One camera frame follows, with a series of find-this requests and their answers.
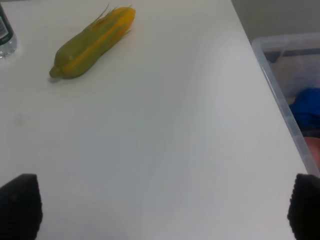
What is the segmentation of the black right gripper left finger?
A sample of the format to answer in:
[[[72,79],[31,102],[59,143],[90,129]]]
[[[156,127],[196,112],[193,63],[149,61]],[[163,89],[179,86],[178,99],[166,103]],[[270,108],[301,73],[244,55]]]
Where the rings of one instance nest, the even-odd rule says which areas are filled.
[[[43,220],[36,174],[23,173],[0,188],[0,238],[35,240]]]

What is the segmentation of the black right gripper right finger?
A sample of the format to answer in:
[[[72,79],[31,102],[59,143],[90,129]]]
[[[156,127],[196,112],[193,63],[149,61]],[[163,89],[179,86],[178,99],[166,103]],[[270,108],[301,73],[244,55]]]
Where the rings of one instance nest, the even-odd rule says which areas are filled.
[[[312,174],[297,174],[287,219],[297,240],[320,238],[320,179]]]

